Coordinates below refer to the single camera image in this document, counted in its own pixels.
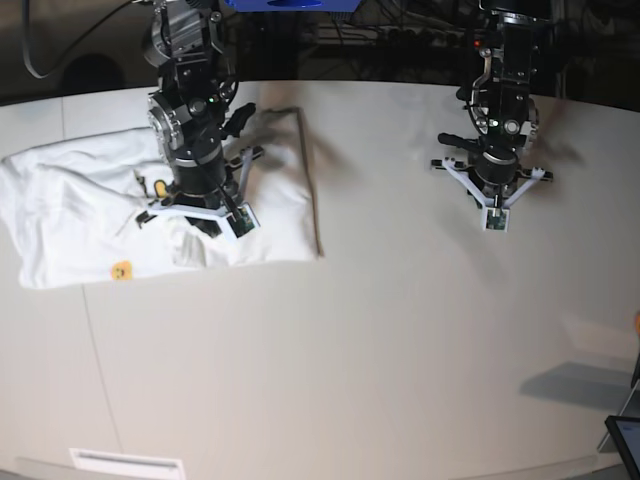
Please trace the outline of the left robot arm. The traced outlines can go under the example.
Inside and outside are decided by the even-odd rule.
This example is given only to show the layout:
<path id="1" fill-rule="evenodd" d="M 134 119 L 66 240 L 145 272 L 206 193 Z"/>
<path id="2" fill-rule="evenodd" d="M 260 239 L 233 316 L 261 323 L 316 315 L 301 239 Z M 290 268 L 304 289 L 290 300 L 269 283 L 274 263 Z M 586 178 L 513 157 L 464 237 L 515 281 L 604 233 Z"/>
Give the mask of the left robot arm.
<path id="1" fill-rule="evenodd" d="M 480 1 L 486 29 L 466 33 L 469 74 L 456 93 L 476 131 L 475 139 L 441 133 L 438 141 L 467 153 L 431 166 L 449 168 L 476 205 L 505 206 L 527 181 L 551 182 L 553 174 L 525 168 L 521 158 L 534 143 L 539 112 L 530 97 L 543 27 L 552 18 L 548 1 Z"/>

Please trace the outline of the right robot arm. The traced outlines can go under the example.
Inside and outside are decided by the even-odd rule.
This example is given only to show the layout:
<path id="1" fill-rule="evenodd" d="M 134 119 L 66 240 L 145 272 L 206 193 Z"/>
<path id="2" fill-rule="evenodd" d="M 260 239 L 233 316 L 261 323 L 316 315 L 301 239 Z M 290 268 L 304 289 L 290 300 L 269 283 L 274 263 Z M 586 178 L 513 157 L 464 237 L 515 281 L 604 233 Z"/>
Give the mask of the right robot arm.
<path id="1" fill-rule="evenodd" d="M 223 43 L 223 16 L 216 1 L 155 1 L 144 54 L 156 68 L 158 88 L 148 98 L 148 117 L 173 179 L 165 197 L 137 221 L 183 217 L 215 238 L 237 240 L 257 228 L 244 199 L 258 149 L 225 155 L 256 106 L 231 111 L 239 82 Z"/>

